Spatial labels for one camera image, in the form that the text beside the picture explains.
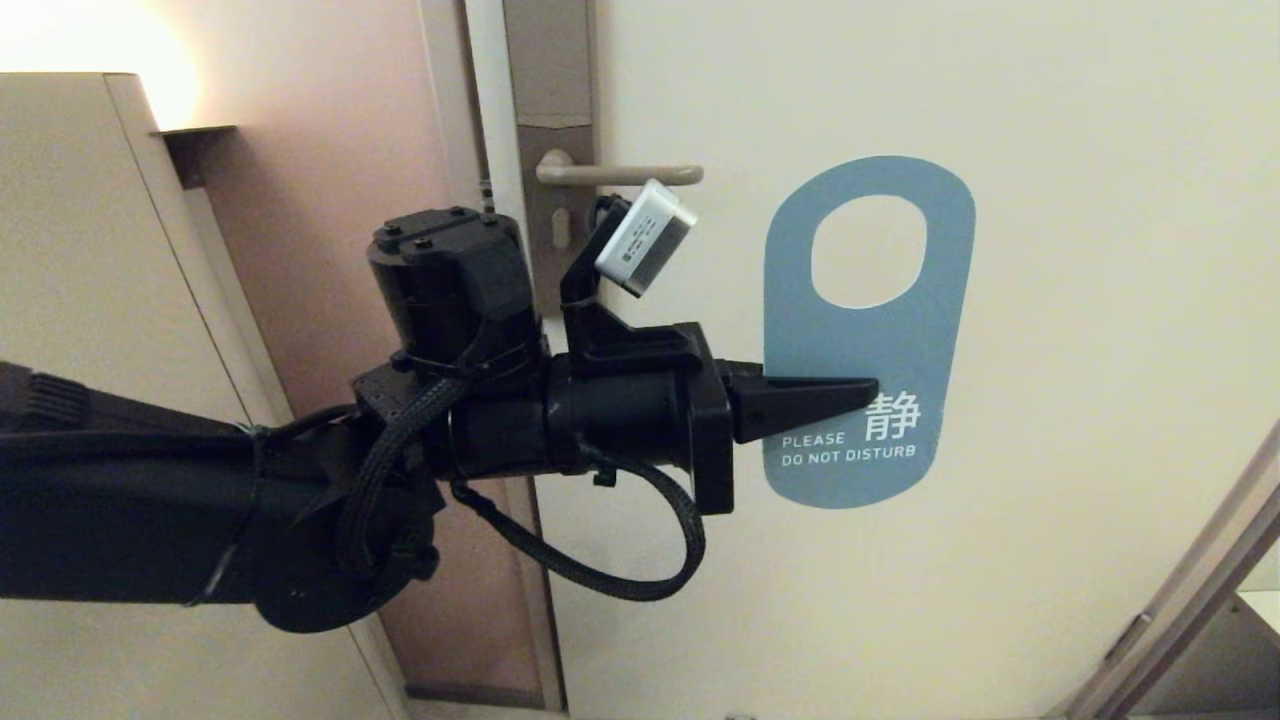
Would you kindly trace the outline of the beige door frame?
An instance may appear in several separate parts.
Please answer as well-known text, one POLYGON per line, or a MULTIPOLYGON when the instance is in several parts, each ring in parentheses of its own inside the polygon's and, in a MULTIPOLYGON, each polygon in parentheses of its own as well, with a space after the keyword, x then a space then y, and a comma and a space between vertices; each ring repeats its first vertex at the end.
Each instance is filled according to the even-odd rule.
MULTIPOLYGON (((493 183, 497 211, 525 224, 503 0, 416 0, 436 97, 447 197, 481 201, 493 183)), ((435 623, 430 685, 539 691, 564 707, 547 578, 472 511, 443 518, 444 575, 428 588, 435 623)))

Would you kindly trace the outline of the brown metal lock plate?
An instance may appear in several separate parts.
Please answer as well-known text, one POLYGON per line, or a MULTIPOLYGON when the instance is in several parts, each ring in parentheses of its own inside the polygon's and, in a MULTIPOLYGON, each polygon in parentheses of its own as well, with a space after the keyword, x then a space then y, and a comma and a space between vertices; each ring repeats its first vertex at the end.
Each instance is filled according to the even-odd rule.
POLYGON ((588 0, 503 0, 502 9, 535 305, 547 320, 559 320, 559 283, 586 243, 586 215, 596 190, 547 186, 534 170, 552 149, 567 151, 580 164, 595 160, 589 6, 588 0), (572 213, 566 251, 550 242, 550 214, 557 208, 572 213))

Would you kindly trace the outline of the blue and white door hanger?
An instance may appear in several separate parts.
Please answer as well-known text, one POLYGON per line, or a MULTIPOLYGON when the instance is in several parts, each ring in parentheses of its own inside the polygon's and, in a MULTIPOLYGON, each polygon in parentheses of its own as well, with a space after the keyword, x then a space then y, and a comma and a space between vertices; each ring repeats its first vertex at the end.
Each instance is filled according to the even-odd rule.
POLYGON ((858 509, 920 483, 934 464, 975 247, 977 205, 965 182, 933 161, 870 156, 829 168, 791 192, 765 240, 764 360, 773 377, 872 378, 856 411, 772 436, 763 466, 780 496, 814 509, 858 509), (860 199, 913 205, 925 229, 914 282, 872 307, 817 290, 820 225, 860 199))

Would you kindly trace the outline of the dark wall light ledge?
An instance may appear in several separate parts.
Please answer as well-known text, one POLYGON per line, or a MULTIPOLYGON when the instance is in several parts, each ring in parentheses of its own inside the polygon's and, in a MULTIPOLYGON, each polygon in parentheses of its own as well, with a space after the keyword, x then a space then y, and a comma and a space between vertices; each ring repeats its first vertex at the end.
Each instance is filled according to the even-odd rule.
POLYGON ((221 140, 232 137, 237 126, 206 126, 184 129, 161 129, 154 133, 166 150, 183 190, 206 184, 204 159, 221 140))

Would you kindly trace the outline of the small brown frame hinge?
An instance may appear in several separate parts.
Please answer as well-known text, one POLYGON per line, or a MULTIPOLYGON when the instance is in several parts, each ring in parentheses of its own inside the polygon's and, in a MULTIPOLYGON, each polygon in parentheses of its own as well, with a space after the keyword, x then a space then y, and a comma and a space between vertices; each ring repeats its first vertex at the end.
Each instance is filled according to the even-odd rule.
POLYGON ((1137 614, 1103 656, 1103 665, 1120 661, 1130 651, 1134 643, 1142 638, 1149 628, 1152 620, 1153 615, 1151 611, 1144 610, 1143 612, 1137 614))

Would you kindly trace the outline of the dark baseboard strip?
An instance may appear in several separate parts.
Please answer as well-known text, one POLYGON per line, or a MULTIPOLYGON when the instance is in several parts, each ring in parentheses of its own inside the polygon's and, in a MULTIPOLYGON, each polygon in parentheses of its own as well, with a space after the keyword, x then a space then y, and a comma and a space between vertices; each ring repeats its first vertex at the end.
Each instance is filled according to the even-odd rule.
POLYGON ((424 685, 404 683, 404 693, 412 700, 453 705, 479 705, 498 708, 547 710, 539 691, 522 691, 494 685, 424 685))

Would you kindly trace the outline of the brown wooden side frame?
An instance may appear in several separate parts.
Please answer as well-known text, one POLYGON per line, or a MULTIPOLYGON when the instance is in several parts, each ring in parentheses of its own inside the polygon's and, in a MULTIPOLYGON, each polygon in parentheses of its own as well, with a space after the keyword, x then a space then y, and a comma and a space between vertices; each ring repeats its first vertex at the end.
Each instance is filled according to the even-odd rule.
POLYGON ((1280 541, 1280 416, 1155 596, 1153 620, 1042 720, 1123 720, 1169 674, 1280 541))

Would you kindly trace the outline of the white room door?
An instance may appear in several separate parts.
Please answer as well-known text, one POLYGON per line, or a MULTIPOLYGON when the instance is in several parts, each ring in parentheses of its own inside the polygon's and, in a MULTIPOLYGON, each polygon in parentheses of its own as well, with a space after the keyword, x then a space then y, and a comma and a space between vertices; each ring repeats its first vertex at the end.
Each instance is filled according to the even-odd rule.
MULTIPOLYGON (((1078 689, 1280 416, 1280 0, 588 0, 595 149, 694 164, 698 228, 637 325, 764 360, 771 220, 920 158, 975 200, 934 464, 858 509, 736 451, 687 589, 553 580, 573 720, 1023 720, 1078 689)), ((860 199, 815 287, 904 292, 924 222, 860 199)))

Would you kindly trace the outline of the beige cabinet panel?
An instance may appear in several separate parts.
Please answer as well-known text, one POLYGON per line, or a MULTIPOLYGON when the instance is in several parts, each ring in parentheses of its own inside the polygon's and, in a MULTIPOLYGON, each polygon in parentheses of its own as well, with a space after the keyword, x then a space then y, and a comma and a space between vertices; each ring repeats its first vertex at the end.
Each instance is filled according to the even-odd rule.
MULTIPOLYGON (((292 418, 137 77, 0 73, 0 360, 232 423, 292 418)), ((379 626, 0 600, 0 720, 401 720, 379 626)))

